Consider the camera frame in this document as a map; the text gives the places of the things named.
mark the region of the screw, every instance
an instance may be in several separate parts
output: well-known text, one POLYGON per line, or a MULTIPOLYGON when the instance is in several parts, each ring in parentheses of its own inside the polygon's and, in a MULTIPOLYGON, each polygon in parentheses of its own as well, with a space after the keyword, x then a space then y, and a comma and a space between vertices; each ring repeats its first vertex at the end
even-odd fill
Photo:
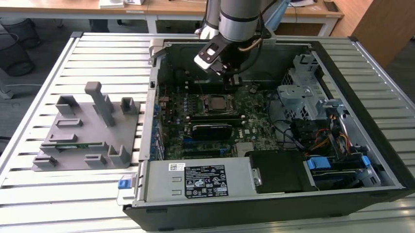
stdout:
POLYGON ((255 186, 261 186, 261 182, 259 182, 258 178, 254 178, 254 184, 255 184, 255 186))

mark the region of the sticker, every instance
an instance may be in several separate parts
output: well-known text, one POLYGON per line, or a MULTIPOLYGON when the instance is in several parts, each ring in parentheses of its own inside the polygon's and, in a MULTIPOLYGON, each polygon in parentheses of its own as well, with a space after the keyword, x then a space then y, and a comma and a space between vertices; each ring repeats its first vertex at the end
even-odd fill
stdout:
POLYGON ((168 164, 168 171, 184 171, 186 164, 168 164))
POLYGON ((229 196, 226 166, 184 167, 184 189, 188 199, 229 196))
POLYGON ((132 13, 132 14, 143 14, 144 11, 126 11, 126 13, 132 13))

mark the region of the motherboard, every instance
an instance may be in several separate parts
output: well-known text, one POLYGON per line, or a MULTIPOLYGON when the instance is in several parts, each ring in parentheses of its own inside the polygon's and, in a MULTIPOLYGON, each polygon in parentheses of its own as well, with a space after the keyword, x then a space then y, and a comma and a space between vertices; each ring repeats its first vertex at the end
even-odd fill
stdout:
POLYGON ((190 94, 188 87, 160 87, 164 159, 243 157, 278 150, 267 108, 271 90, 250 83, 233 94, 190 94))

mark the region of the white cable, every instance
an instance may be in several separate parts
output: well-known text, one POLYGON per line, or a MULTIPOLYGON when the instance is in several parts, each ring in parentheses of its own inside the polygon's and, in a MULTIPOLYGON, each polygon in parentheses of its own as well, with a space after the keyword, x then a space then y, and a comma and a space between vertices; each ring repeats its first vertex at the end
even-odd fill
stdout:
POLYGON ((6 86, 43 86, 42 84, 12 84, 6 86))

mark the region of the wooden desk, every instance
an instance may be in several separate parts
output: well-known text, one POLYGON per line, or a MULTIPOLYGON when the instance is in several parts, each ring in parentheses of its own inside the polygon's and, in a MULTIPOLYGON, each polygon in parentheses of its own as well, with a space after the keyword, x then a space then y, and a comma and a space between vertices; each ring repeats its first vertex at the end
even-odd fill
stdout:
MULTIPOLYGON (((144 19, 148 32, 158 33, 158 20, 202 20, 205 2, 147 0, 144 5, 99 9, 98 0, 0 0, 0 17, 144 19)), ((342 13, 327 11, 323 0, 307 7, 287 9, 283 23, 323 24, 321 36, 330 36, 342 13)))

